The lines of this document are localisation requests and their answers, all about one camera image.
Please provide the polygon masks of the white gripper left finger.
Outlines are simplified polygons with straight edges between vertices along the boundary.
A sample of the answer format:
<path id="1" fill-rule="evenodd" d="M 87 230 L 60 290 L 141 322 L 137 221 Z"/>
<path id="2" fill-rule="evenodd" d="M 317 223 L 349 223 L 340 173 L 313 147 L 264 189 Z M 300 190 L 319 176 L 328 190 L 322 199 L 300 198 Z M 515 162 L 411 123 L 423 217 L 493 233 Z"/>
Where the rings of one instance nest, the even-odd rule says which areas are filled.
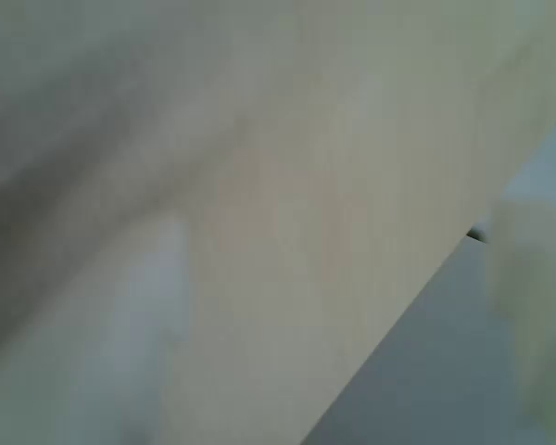
<path id="1" fill-rule="evenodd" d="M 113 236 L 0 349 L 0 444 L 156 443 L 187 267 L 174 216 Z"/>

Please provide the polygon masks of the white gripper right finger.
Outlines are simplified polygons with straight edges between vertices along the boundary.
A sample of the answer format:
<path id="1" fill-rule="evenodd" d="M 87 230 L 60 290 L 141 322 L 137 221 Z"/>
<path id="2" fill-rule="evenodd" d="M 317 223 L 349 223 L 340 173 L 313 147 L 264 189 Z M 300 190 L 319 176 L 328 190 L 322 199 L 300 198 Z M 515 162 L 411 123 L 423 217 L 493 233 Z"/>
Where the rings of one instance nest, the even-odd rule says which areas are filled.
<path id="1" fill-rule="evenodd" d="M 504 199 L 487 235 L 487 291 L 512 332 L 523 410 L 556 444 L 556 204 Z"/>

